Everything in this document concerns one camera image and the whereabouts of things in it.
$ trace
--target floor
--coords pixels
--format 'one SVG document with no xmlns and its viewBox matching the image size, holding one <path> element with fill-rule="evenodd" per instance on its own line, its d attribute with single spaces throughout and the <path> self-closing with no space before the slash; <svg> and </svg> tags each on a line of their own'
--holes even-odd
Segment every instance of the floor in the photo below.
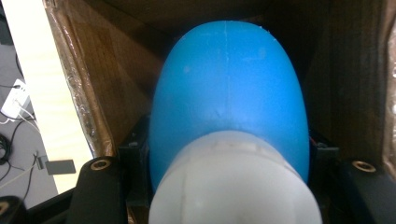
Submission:
<svg viewBox="0 0 396 224">
<path fill-rule="evenodd" d="M 16 79 L 24 81 L 21 72 L 17 67 L 16 51 L 12 45 L 0 45 L 0 85 L 12 86 Z M 0 107 L 11 88 L 0 87 Z M 30 103 L 26 110 L 33 113 Z M 5 122 L 7 118 L 0 114 L 0 122 Z M 25 206 L 30 208 L 57 195 L 55 182 L 46 169 L 39 169 L 35 162 L 35 156 L 46 155 L 40 133 L 33 121 L 24 121 L 16 130 L 17 121 L 9 121 L 0 124 L 0 134 L 10 140 L 15 133 L 12 142 L 12 154 L 9 163 L 13 166 L 7 174 L 8 164 L 0 165 L 0 197 L 15 195 L 21 199 L 25 197 Z M 4 155 L 4 150 L 0 150 L 0 157 Z"/>
</svg>

